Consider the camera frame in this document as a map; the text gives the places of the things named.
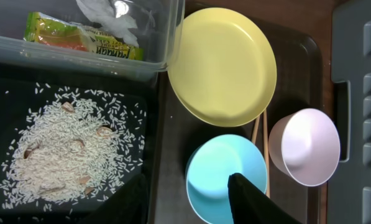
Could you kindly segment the yellow plate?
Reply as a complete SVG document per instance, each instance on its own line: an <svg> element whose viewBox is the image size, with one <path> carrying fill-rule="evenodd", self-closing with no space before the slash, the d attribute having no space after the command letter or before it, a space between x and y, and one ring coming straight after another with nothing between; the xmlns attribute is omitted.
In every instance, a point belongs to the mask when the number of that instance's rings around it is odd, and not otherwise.
<svg viewBox="0 0 371 224"><path fill-rule="evenodd" d="M242 126L269 105L277 84L272 47L244 15L221 7L198 10L183 21L170 84L195 117L220 127Z"/></svg>

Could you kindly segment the light blue bowl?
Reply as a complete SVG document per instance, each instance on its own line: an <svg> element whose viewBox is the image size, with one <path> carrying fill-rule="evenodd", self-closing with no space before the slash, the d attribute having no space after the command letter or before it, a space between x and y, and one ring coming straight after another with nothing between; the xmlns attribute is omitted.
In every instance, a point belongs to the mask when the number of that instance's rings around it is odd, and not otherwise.
<svg viewBox="0 0 371 224"><path fill-rule="evenodd" d="M242 174L261 192L267 190L262 153L235 134L216 136L202 144L186 165L186 191L194 212L206 223L233 223L228 196L229 176Z"/></svg>

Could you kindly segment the green snack wrapper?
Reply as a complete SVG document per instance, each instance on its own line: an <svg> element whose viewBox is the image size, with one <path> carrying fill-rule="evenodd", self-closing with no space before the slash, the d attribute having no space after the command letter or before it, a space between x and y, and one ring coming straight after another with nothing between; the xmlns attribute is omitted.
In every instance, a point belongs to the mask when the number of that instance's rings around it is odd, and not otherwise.
<svg viewBox="0 0 371 224"><path fill-rule="evenodd" d="M144 57L141 48L127 45L111 34L41 12L28 14L24 40L131 60L142 60Z"/></svg>

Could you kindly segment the pile of rice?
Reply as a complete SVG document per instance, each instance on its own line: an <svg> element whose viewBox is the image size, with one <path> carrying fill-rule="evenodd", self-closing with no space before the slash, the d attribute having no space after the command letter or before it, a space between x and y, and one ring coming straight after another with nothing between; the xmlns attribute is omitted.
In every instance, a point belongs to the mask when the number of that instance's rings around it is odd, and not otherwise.
<svg viewBox="0 0 371 224"><path fill-rule="evenodd" d="M51 212L114 195L144 161L147 113L140 102L128 108L124 100L120 93L64 86L52 101L28 110L26 127L1 163L1 207L43 203L43 212Z"/></svg>

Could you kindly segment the white tissue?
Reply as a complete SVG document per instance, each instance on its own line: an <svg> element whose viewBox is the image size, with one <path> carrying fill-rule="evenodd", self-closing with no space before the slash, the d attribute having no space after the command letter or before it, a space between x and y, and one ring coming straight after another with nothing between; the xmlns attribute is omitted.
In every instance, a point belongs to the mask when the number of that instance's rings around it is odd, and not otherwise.
<svg viewBox="0 0 371 224"><path fill-rule="evenodd" d="M137 37L130 31L138 28L133 17L127 13L117 17L107 0L76 0L76 3L89 21L101 24L105 32L122 39L127 45L139 47Z"/></svg>

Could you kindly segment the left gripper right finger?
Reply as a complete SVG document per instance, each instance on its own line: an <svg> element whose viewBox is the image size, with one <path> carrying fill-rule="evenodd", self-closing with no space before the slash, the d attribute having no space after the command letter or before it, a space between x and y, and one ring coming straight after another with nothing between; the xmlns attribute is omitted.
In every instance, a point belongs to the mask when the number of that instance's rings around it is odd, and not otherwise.
<svg viewBox="0 0 371 224"><path fill-rule="evenodd" d="M300 224L242 174L230 175L227 187L234 224Z"/></svg>

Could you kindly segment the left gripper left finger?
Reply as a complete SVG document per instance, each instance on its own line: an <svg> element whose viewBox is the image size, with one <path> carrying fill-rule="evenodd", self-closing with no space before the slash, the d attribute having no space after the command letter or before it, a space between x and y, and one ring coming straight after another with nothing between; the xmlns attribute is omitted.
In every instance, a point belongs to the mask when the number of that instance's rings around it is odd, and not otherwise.
<svg viewBox="0 0 371 224"><path fill-rule="evenodd" d="M78 224L145 224L148 214L148 183L137 174Z"/></svg>

